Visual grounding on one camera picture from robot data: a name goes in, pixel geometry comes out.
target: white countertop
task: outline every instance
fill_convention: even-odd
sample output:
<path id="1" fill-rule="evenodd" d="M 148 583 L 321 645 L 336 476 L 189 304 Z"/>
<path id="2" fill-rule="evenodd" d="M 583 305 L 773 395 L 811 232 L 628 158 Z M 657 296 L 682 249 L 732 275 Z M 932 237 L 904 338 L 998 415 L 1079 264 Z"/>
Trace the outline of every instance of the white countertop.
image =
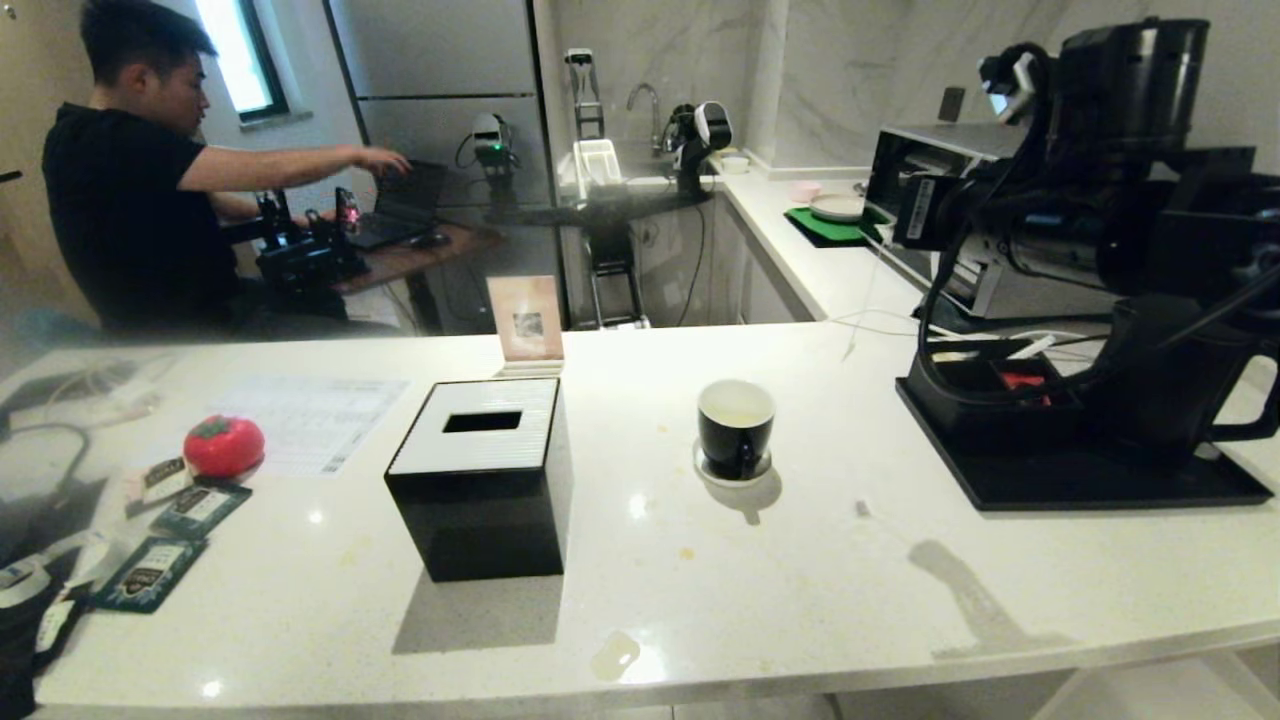
<path id="1" fill-rule="evenodd" d="M 1276 501 L 983 516 L 893 392 L 913 341 L 860 334 L 842 360 L 847 333 L 831 323 L 568 333 L 576 486 L 563 594 L 549 609 L 536 602 L 545 584 L 475 594 L 422 580 L 381 480 L 433 383 L 502 366 L 495 337 L 182 350 L 159 414 L 95 432 L 81 477 L 136 461 L 264 368 L 412 387 L 340 477 L 253 477 L 253 497 L 155 615 L 88 615 L 38 684 L 45 716 L 527 716 L 973 679 L 1280 637 Z M 726 377 L 777 400 L 781 493 L 756 525 L 691 466 L 695 397 Z M 1229 452 L 1280 489 L 1276 441 Z M 558 623 L 544 644 L 403 652 L 404 637 L 419 642 L 408 650 L 448 646 L 477 614 L 513 632 Z M 407 615 L 419 624 L 403 626 Z"/>
<path id="2" fill-rule="evenodd" d="M 805 179 L 820 182 L 823 192 L 846 193 L 852 193 L 855 182 L 809 176 Z M 769 179 L 756 165 L 742 174 L 716 177 L 717 190 L 728 196 L 814 319 L 838 318 L 868 305 L 910 314 L 920 301 L 920 291 L 881 263 L 873 250 L 814 247 L 783 217 L 791 208 L 801 206 L 787 197 L 794 182 Z"/>

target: black t-shirt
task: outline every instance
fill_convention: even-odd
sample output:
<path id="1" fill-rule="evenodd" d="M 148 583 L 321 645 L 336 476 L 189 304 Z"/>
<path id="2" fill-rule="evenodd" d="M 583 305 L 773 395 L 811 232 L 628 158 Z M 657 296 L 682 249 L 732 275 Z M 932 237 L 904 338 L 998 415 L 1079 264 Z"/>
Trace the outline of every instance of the black t-shirt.
<path id="1" fill-rule="evenodd" d="M 58 110 L 45 140 L 49 211 L 67 266 L 109 332 L 230 323 L 236 256 L 209 195 L 178 190 L 204 149 L 129 113 Z"/>

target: man's hand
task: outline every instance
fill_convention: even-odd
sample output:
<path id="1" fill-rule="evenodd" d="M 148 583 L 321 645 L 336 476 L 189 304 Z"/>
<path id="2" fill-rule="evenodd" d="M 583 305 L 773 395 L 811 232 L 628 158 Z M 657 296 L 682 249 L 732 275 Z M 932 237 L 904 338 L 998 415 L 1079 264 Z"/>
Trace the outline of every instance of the man's hand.
<path id="1" fill-rule="evenodd" d="M 411 169 L 403 155 L 385 147 L 357 147 L 352 165 L 372 173 L 375 177 L 383 177 L 392 172 L 404 176 Z"/>

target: black tissue box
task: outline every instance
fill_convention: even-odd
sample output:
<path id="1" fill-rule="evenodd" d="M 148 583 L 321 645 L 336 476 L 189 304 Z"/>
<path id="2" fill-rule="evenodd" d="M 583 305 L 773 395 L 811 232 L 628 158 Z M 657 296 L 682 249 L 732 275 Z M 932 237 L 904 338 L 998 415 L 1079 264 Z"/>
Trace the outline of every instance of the black tissue box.
<path id="1" fill-rule="evenodd" d="M 434 582 L 563 574 L 572 469 L 559 379 L 436 384 L 384 479 Z"/>

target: short black hair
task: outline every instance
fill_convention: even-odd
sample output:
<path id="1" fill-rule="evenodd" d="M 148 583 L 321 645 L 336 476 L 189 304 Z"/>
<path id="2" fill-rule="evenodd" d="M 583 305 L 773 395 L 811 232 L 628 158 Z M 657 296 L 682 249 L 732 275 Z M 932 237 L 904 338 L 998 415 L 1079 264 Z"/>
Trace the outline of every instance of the short black hair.
<path id="1" fill-rule="evenodd" d="M 93 67 L 93 82 L 106 86 L 115 85 L 131 63 L 143 63 L 168 77 L 195 54 L 218 56 L 200 23 L 151 0 L 87 0 L 81 40 Z"/>

